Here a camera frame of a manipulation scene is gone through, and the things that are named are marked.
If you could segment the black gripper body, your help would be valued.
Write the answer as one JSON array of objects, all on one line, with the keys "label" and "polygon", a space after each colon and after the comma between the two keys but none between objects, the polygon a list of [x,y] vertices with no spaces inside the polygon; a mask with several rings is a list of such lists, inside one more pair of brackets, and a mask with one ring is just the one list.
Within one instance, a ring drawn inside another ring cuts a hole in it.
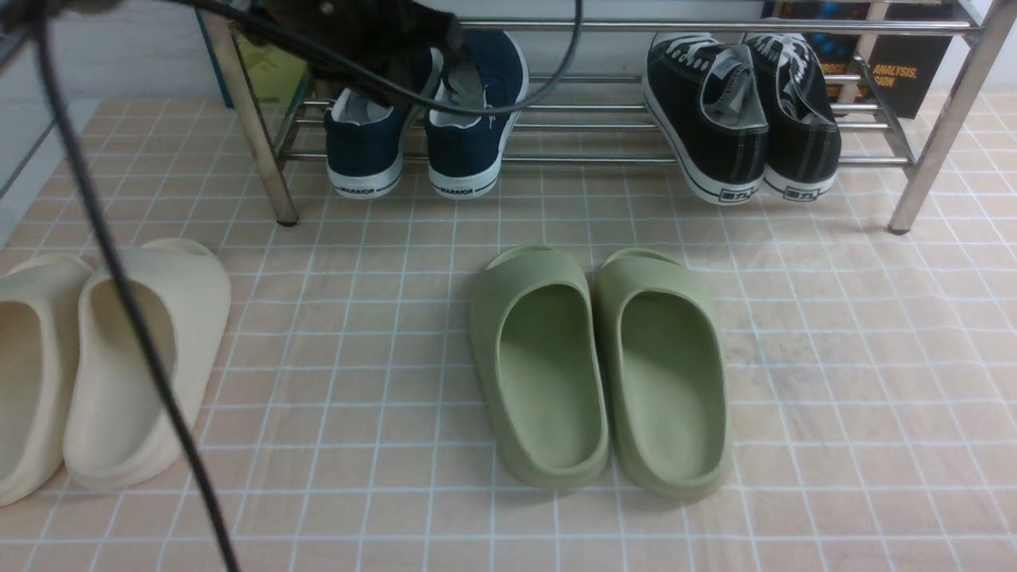
[{"label": "black gripper body", "polygon": [[437,48],[443,56],[464,53],[460,18],[417,1],[265,1],[270,21],[302,40],[420,94],[411,58]]}]

